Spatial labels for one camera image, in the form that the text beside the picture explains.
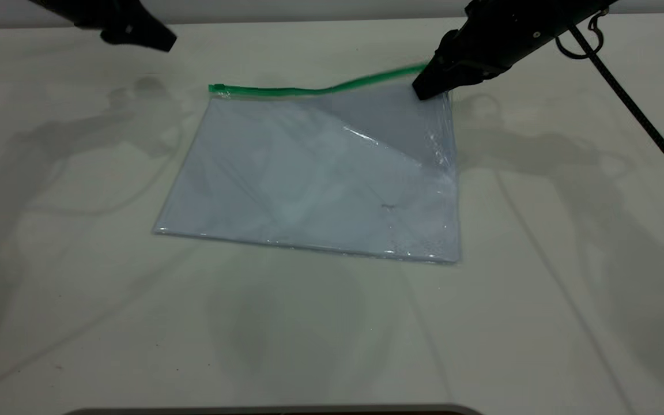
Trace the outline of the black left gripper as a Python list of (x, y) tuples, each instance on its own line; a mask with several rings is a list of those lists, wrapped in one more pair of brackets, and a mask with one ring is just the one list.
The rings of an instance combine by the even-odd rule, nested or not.
[(130, 45), (169, 52), (178, 39), (139, 1), (32, 1), (74, 26), (103, 29), (100, 38), (113, 46)]

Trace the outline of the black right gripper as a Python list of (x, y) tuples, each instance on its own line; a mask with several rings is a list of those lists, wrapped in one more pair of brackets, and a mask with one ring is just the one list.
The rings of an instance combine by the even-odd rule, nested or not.
[[(432, 59), (414, 79), (412, 87), (425, 101), (463, 86), (492, 80), (514, 63), (552, 40), (563, 55), (587, 59), (603, 47), (597, 21), (612, 1), (471, 1), (465, 8), (468, 20), (461, 29), (446, 32)], [(588, 19), (598, 47), (575, 54), (563, 47), (559, 36)], [(458, 35), (458, 60), (451, 47)]]

